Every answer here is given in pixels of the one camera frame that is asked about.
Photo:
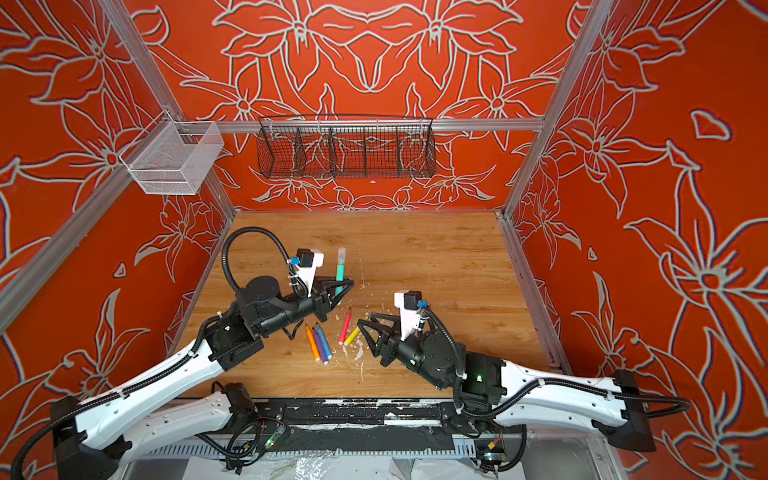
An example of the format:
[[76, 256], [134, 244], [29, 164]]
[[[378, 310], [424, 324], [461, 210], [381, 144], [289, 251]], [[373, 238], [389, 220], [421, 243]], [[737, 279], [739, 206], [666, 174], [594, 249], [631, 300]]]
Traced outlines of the green marker pen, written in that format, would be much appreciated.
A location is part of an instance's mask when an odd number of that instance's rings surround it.
[[346, 264], [346, 248], [339, 247], [337, 252], [337, 268], [336, 268], [336, 277], [335, 277], [337, 281], [342, 281], [344, 279], [345, 264]]

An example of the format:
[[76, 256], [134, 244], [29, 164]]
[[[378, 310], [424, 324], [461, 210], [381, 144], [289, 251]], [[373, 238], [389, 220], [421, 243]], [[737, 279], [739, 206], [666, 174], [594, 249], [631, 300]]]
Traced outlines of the pink marker pen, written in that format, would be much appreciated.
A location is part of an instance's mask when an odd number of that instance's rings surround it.
[[342, 328], [339, 335], [338, 343], [340, 345], [344, 345], [347, 340], [347, 336], [349, 333], [349, 326], [351, 323], [351, 317], [352, 317], [352, 307], [349, 306], [346, 310], [346, 315], [345, 315], [344, 322], [342, 324]]

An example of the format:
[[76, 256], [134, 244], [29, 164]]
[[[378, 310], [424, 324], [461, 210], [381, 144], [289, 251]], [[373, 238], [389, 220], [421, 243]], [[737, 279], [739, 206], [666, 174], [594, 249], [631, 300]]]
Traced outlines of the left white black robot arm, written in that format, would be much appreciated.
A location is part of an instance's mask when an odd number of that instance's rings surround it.
[[194, 341], [128, 382], [51, 411], [54, 458], [61, 479], [108, 479], [143, 454], [201, 433], [240, 426], [256, 417], [241, 383], [175, 407], [170, 401], [261, 351], [265, 338], [314, 315], [326, 321], [353, 288], [345, 278], [320, 277], [308, 295], [284, 296], [271, 276], [251, 280], [229, 310], [204, 322]]

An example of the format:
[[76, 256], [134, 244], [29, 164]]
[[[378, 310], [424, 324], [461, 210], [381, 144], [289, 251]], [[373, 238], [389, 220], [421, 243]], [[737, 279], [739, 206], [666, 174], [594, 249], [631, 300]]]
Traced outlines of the purple marker pen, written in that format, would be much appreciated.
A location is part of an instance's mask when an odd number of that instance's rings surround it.
[[327, 357], [327, 354], [325, 352], [325, 348], [323, 347], [323, 344], [322, 344], [322, 341], [320, 339], [318, 331], [316, 330], [315, 327], [312, 327], [311, 328], [311, 332], [312, 332], [312, 335], [313, 335], [313, 339], [314, 339], [315, 345], [317, 347], [317, 351], [318, 351], [318, 354], [319, 354], [320, 361], [324, 365], [328, 365], [329, 364], [328, 357]]

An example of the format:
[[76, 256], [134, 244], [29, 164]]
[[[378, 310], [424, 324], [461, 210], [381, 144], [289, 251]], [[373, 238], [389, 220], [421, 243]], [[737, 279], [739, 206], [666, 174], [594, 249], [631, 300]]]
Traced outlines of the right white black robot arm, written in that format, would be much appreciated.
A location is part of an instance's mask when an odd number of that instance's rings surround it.
[[551, 374], [472, 352], [429, 321], [428, 329], [401, 332], [397, 316], [373, 314], [358, 322], [371, 353], [383, 366], [395, 361], [438, 390], [449, 389], [448, 417], [500, 427], [548, 425], [600, 434], [618, 449], [652, 452], [650, 418], [635, 375]]

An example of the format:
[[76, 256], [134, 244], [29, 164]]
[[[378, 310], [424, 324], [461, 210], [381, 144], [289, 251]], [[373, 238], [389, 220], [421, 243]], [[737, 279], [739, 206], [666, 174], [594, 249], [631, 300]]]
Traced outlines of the yellow marker pen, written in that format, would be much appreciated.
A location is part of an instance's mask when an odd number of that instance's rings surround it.
[[344, 341], [344, 345], [350, 345], [357, 338], [357, 336], [360, 334], [360, 331], [361, 331], [361, 329], [360, 329], [359, 326], [355, 327], [354, 330], [347, 335], [347, 337], [346, 337], [346, 339]]

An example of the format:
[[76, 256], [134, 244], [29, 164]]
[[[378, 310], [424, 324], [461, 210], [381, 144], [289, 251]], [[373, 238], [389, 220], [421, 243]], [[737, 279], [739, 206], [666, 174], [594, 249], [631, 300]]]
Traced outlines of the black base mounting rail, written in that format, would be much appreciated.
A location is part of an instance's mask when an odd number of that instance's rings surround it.
[[519, 425], [458, 416], [448, 398], [255, 398], [255, 412], [234, 416], [216, 434], [229, 434], [251, 421], [288, 428], [352, 429], [379, 426], [434, 427], [449, 434], [519, 434]]

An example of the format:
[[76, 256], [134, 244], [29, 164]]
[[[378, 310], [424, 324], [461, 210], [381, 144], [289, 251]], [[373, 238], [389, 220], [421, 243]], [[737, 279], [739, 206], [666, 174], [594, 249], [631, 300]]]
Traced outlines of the orange marker pen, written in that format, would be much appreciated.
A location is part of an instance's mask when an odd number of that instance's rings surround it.
[[308, 325], [305, 325], [304, 327], [305, 327], [305, 332], [306, 332], [306, 335], [307, 335], [307, 338], [308, 338], [308, 341], [309, 341], [309, 344], [310, 344], [310, 348], [312, 350], [313, 358], [314, 358], [315, 361], [321, 362], [322, 359], [321, 359], [321, 356], [320, 356], [320, 353], [319, 353], [317, 342], [315, 340], [313, 329], [311, 327], [309, 327]]

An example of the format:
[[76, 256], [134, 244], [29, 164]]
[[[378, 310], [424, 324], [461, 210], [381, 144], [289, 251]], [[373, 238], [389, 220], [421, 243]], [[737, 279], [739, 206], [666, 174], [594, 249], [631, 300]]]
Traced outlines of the blue marker pen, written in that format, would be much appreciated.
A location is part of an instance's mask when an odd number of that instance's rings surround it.
[[318, 331], [320, 339], [321, 339], [322, 344], [323, 344], [323, 347], [325, 348], [325, 352], [327, 354], [328, 361], [330, 361], [332, 359], [332, 352], [330, 350], [330, 347], [329, 347], [327, 339], [326, 339], [326, 337], [324, 335], [324, 332], [323, 332], [323, 330], [322, 330], [322, 328], [321, 328], [321, 326], [319, 324], [316, 324], [315, 328]]

